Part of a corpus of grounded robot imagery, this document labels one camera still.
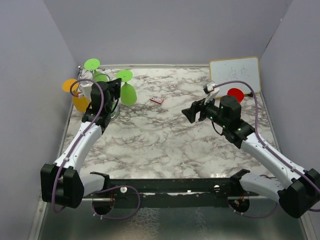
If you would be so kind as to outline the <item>orange wine glass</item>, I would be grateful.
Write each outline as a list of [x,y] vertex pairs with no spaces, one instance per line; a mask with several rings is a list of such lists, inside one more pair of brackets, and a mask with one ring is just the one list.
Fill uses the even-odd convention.
[[[70,87],[71,85],[76,82],[76,79],[71,78],[66,80],[62,84],[62,90],[64,92],[70,93]],[[78,90],[79,83],[76,83],[72,87],[72,103],[74,107],[80,112],[80,113],[85,113],[87,110],[87,107],[89,106],[89,100],[83,95],[81,91]]]

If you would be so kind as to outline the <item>red wine glass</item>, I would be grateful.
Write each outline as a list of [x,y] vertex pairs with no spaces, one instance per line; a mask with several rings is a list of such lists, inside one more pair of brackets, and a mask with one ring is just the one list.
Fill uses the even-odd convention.
[[244,93],[238,88],[229,89],[227,95],[235,97],[238,103],[241,103],[245,97]]

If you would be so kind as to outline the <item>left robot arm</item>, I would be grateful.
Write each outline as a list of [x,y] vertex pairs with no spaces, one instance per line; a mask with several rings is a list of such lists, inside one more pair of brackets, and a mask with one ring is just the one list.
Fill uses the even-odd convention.
[[111,122],[120,96],[122,80],[93,82],[91,101],[82,116],[77,134],[70,145],[52,164],[40,170],[41,197],[53,207],[77,208],[83,197],[92,193],[103,198],[111,190],[107,176],[100,173],[79,175],[83,162],[95,142]]

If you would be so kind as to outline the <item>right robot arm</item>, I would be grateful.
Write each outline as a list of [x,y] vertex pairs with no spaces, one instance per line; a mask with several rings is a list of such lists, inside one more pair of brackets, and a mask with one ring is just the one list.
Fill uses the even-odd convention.
[[320,201],[320,174],[315,169],[306,170],[295,164],[267,143],[255,128],[241,118],[242,107],[236,97],[225,95],[216,106],[214,100],[194,101],[181,112],[190,123],[208,119],[222,128],[222,136],[238,149],[248,153],[266,167],[274,180],[246,172],[230,182],[229,189],[240,196],[253,192],[267,197],[291,217],[300,218]]

